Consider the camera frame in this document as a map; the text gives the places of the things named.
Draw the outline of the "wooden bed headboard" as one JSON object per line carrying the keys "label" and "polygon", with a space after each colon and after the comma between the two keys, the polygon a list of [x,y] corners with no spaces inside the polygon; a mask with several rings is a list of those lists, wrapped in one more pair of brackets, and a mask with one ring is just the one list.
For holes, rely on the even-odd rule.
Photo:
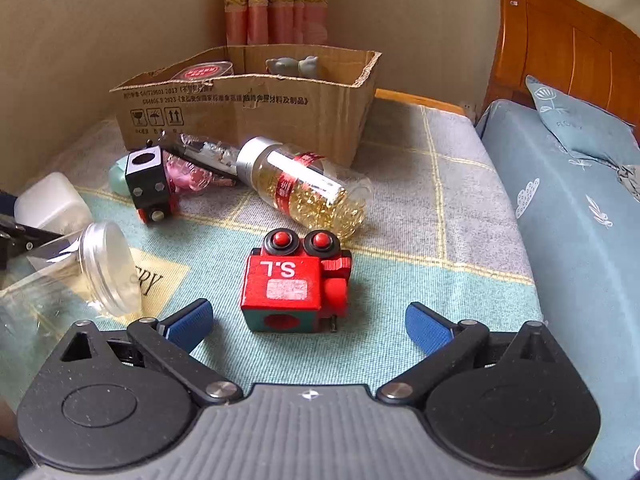
{"label": "wooden bed headboard", "polygon": [[500,26],[484,107],[532,107],[532,76],[639,125],[639,37],[578,0],[499,0]]}

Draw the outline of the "white wall socket plug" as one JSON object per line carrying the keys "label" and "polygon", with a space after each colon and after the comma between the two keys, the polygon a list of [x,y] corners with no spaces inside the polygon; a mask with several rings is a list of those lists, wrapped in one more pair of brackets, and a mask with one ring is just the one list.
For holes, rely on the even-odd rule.
{"label": "white wall socket plug", "polygon": [[464,111],[464,114],[467,118],[469,118],[469,120],[471,122],[476,122],[477,121],[477,112],[475,110],[475,107],[470,104],[470,103],[461,103],[460,104],[462,110]]}

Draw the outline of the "wooden bench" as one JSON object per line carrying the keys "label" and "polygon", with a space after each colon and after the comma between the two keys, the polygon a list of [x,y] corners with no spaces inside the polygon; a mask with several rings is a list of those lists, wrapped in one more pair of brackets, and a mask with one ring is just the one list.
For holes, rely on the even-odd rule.
{"label": "wooden bench", "polygon": [[426,96],[415,96],[414,94],[406,92],[399,92],[382,88],[377,88],[375,90],[374,96],[380,100],[393,101],[402,104],[421,105],[429,108],[434,108],[435,110],[442,110],[443,112],[454,113],[460,116],[465,115],[464,109],[459,105],[437,101],[427,98]]}

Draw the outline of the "clear plastic jar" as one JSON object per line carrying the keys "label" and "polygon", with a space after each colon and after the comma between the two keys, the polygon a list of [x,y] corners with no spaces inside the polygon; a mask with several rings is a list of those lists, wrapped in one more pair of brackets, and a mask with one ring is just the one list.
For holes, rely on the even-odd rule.
{"label": "clear plastic jar", "polygon": [[70,326],[142,311],[137,267],[120,227],[93,222],[6,264],[1,273],[1,385],[28,386]]}

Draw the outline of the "bottle of yellow capsules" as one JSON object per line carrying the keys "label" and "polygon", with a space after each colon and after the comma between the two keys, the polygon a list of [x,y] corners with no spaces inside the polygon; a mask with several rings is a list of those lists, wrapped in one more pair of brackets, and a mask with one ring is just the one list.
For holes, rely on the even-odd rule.
{"label": "bottle of yellow capsules", "polygon": [[294,144],[255,136],[240,149],[236,173],[268,205],[308,230],[347,240],[372,197],[369,178]]}

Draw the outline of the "blue floral bed sheet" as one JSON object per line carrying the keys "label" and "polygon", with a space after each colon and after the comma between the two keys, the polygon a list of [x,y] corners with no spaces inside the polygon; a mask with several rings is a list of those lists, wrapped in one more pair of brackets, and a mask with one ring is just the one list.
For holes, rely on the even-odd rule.
{"label": "blue floral bed sheet", "polygon": [[570,152],[533,108],[493,102],[476,126],[515,209],[542,315],[602,417],[588,470],[639,471],[639,203]]}

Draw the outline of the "clear case with red label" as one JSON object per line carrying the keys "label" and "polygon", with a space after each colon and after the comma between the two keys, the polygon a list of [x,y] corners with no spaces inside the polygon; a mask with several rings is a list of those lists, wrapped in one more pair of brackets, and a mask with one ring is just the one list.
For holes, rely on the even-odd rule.
{"label": "clear case with red label", "polygon": [[181,81],[201,81],[224,76],[232,76],[233,74],[232,62],[213,61],[188,66],[172,76],[171,79]]}

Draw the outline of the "pink round trinket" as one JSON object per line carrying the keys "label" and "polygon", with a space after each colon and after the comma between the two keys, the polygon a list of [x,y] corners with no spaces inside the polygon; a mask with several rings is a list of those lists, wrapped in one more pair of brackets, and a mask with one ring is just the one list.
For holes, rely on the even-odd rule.
{"label": "pink round trinket", "polygon": [[176,193],[199,193],[213,181],[211,172],[175,155],[164,153],[164,167]]}

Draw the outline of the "brown cardboard box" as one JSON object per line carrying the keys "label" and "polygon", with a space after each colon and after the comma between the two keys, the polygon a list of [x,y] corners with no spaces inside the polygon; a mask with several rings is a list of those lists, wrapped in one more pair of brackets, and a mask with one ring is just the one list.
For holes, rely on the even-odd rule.
{"label": "brown cardboard box", "polygon": [[[271,75],[268,58],[308,55],[319,78]],[[291,143],[343,166],[355,158],[375,92],[381,55],[318,44],[253,44],[206,50],[112,89],[122,140],[129,151],[163,130],[234,146],[254,136]],[[234,74],[201,81],[172,80],[184,68],[230,61]]]}

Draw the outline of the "clear packet with dark item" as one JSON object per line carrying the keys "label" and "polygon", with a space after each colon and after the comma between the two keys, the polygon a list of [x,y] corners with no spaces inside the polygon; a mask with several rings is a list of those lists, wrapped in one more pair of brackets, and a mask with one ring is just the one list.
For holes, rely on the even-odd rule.
{"label": "clear packet with dark item", "polygon": [[186,133],[169,133],[163,130],[157,144],[169,155],[188,162],[193,167],[209,171],[217,177],[235,183],[238,178],[240,150],[221,141],[207,141]]}

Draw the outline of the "white translucent plastic box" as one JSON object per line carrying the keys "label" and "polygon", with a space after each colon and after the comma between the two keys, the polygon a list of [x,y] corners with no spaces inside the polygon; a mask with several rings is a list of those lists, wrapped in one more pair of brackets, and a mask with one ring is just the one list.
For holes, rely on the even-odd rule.
{"label": "white translucent plastic box", "polygon": [[24,191],[14,205],[15,221],[23,226],[62,235],[85,229],[92,213],[62,172],[52,172]]}

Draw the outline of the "grey toy figure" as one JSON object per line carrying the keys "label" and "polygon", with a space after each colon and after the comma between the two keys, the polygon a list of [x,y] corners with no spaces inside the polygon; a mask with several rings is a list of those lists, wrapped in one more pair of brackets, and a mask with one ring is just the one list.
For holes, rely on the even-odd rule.
{"label": "grey toy figure", "polygon": [[308,55],[306,58],[296,60],[296,58],[288,58],[281,56],[280,58],[268,58],[266,61],[266,70],[271,75],[318,79],[319,78],[319,59],[314,55]]}

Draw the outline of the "pink gold curtain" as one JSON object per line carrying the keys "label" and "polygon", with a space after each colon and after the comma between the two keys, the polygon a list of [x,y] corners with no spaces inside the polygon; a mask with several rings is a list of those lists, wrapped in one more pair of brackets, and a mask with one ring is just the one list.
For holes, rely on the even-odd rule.
{"label": "pink gold curtain", "polygon": [[227,44],[326,44],[328,0],[224,0]]}

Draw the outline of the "black toy train car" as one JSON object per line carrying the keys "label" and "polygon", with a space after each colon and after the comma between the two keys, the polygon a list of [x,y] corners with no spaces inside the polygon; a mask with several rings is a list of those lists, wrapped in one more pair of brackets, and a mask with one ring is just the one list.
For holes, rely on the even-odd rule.
{"label": "black toy train car", "polygon": [[168,177],[163,151],[151,142],[128,154],[125,180],[134,208],[144,224],[161,222],[178,209],[175,185]]}

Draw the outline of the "checkered green grey blanket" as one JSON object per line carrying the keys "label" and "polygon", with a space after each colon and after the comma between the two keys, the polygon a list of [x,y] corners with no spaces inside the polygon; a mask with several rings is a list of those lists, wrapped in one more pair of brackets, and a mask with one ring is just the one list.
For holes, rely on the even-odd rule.
{"label": "checkered green grey blanket", "polygon": [[240,311],[245,260],[285,216],[244,185],[180,200],[174,218],[143,224],[113,193],[108,170],[125,153],[105,119],[41,167],[76,186],[96,220],[116,222],[134,253],[145,313],[194,299],[215,326],[194,356],[242,387],[366,384],[378,388],[421,359],[405,331],[413,301],[450,318],[512,332],[541,318],[513,206],[471,123],[419,105],[375,100],[354,168],[372,183],[367,217],[348,241],[349,309],[335,332],[255,333]]}

